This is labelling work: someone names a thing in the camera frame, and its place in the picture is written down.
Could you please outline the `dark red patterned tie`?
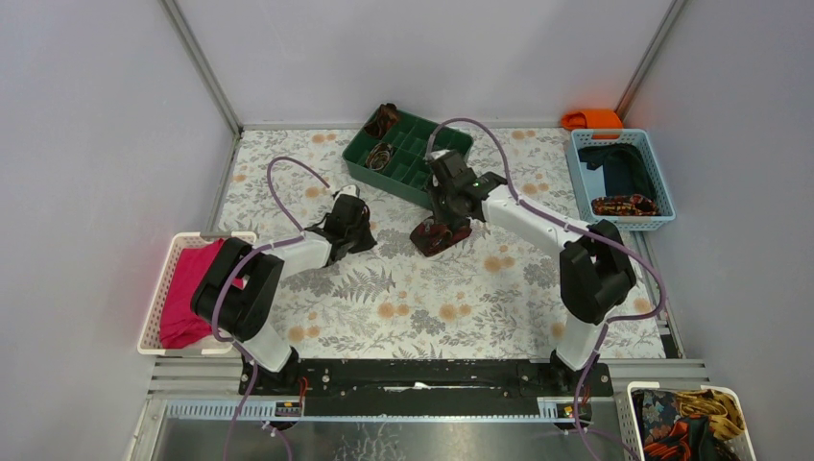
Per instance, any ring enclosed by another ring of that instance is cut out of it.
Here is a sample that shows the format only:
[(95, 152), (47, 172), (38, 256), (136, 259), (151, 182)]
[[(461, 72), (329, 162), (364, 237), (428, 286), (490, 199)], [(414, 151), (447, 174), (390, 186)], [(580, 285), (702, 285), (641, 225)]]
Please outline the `dark red patterned tie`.
[(423, 256), (431, 257), (453, 247), (470, 234), (471, 224), (468, 218), (445, 224), (434, 216), (429, 216), (414, 227), (409, 238)]

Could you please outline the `green compartment organizer tray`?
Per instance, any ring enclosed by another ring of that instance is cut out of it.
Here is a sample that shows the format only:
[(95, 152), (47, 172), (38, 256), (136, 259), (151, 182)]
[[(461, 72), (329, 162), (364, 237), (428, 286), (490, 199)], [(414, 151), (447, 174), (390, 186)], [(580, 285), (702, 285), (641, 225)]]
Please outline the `green compartment organizer tray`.
[[(382, 191), (388, 192), (414, 205), (431, 207), (427, 186), (431, 183), (431, 169), (424, 156), (430, 135), (437, 124), (410, 112), (398, 109), (401, 119), (382, 139), (374, 139), (363, 128), (349, 142), (342, 153), (350, 175)], [(368, 152), (379, 142), (395, 146), (395, 154), (381, 172), (365, 167)]]

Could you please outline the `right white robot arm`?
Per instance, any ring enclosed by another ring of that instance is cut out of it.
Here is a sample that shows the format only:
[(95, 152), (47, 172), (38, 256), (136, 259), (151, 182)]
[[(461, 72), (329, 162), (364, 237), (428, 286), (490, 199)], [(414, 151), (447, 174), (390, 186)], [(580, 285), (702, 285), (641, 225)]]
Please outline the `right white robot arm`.
[(435, 217), (456, 231), (478, 220), (509, 231), (559, 264), (566, 330), (555, 349), (560, 363), (552, 386), (573, 396), (588, 383), (587, 367), (598, 353), (600, 332), (611, 312), (636, 285), (636, 275), (616, 226), (590, 225), (517, 196), (508, 180), (477, 175), (463, 155), (443, 149), (426, 154), (432, 172), (428, 192)]

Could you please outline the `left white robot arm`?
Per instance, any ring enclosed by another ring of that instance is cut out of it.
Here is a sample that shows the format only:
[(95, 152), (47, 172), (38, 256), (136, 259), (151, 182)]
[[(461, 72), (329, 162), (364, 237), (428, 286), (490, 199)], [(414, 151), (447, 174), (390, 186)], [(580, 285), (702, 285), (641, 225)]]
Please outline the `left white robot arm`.
[(278, 286), (376, 245), (359, 187), (345, 186), (333, 199), (323, 220), (291, 243), (254, 247), (237, 237), (227, 239), (191, 298), (191, 312), (247, 352), (263, 368), (261, 382), (277, 395), (289, 393), (298, 381), (298, 370), (290, 363), (297, 353), (270, 320)]

